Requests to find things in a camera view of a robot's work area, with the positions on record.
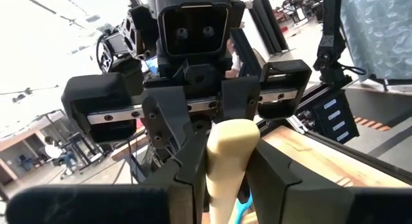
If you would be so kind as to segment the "black labelled controller box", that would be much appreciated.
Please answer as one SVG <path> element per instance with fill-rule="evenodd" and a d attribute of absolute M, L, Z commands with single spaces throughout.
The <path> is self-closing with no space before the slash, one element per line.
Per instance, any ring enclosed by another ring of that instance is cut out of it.
<path fill-rule="evenodd" d="M 343 89 L 316 100 L 298 113 L 297 118 L 307 129 L 341 144 L 359 136 Z"/>

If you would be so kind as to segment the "person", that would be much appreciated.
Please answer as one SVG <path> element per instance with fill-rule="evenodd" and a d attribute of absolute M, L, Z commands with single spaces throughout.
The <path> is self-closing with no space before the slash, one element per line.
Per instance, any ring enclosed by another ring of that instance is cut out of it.
<path fill-rule="evenodd" d="M 232 79 L 239 76 L 241 71 L 241 61 L 234 47 L 234 43 L 230 39 L 227 41 L 227 50 L 232 55 L 232 67 L 225 72 L 225 75 L 227 79 Z"/>
<path fill-rule="evenodd" d="M 55 141 L 51 136 L 45 136 L 44 142 L 46 143 L 44 147 L 46 154 L 54 163 L 64 165 L 67 175 L 72 175 L 75 171 L 73 167 L 78 163 L 75 153 L 70 149 L 62 150 L 60 147 L 55 145 Z"/>

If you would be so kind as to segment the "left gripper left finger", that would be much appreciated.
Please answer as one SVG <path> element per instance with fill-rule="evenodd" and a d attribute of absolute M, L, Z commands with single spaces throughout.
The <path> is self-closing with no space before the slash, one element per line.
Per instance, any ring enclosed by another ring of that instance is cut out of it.
<path fill-rule="evenodd" d="M 201 224 L 208 135 L 196 133 L 139 184 L 45 185 L 16 194 L 8 224 Z"/>

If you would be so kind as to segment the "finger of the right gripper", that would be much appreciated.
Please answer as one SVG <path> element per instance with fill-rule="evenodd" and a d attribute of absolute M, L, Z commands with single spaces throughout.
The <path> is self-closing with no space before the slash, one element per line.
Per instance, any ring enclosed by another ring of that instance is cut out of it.
<path fill-rule="evenodd" d="M 206 159 L 206 132 L 196 133 L 191 116 L 206 110 L 205 97 L 186 95 L 182 86 L 146 88 L 142 93 L 144 124 L 159 160 Z"/>
<path fill-rule="evenodd" d="M 221 112 L 224 120 L 245 118 L 253 120 L 260 95 L 259 79 L 238 77 L 221 83 Z"/>

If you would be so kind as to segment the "cream-handled table knife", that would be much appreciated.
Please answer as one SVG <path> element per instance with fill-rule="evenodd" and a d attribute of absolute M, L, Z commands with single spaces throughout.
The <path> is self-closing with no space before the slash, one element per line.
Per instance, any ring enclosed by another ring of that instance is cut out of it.
<path fill-rule="evenodd" d="M 206 170 L 210 224 L 229 224 L 248 161 L 259 140 L 259 128 L 249 119 L 226 120 L 211 129 Z"/>

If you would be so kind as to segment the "bright blue silicone spatula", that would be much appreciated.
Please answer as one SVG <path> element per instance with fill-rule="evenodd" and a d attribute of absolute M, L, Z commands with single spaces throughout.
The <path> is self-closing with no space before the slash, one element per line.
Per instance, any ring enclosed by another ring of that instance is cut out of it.
<path fill-rule="evenodd" d="M 236 199 L 236 202 L 234 205 L 234 211 L 232 213 L 232 224 L 241 224 L 243 215 L 245 214 L 247 210 L 251 208 L 252 203 L 253 203 L 253 198 L 251 194 L 246 202 L 242 202 L 238 198 Z"/>

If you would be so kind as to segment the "laptop with blue screen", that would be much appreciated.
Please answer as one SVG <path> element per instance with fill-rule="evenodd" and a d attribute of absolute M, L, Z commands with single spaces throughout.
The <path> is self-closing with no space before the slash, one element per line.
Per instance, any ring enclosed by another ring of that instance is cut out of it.
<path fill-rule="evenodd" d="M 158 58 L 157 57 L 151 57 L 150 59 L 146 59 L 145 65 L 147 66 L 148 70 L 151 73 L 154 73 L 154 74 L 158 73 Z"/>

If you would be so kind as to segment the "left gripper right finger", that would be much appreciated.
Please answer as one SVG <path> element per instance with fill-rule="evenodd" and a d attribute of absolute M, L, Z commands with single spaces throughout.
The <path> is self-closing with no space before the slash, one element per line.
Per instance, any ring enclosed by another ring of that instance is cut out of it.
<path fill-rule="evenodd" d="M 342 187 L 264 140 L 246 174 L 259 224 L 412 224 L 412 189 Z"/>

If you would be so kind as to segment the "black leaning panels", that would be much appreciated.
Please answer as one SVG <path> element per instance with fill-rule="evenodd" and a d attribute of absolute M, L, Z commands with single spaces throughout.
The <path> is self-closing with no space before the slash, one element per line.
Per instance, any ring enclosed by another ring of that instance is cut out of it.
<path fill-rule="evenodd" d="M 290 50 L 269 0 L 246 0 L 242 30 L 257 61 L 264 63 Z"/>

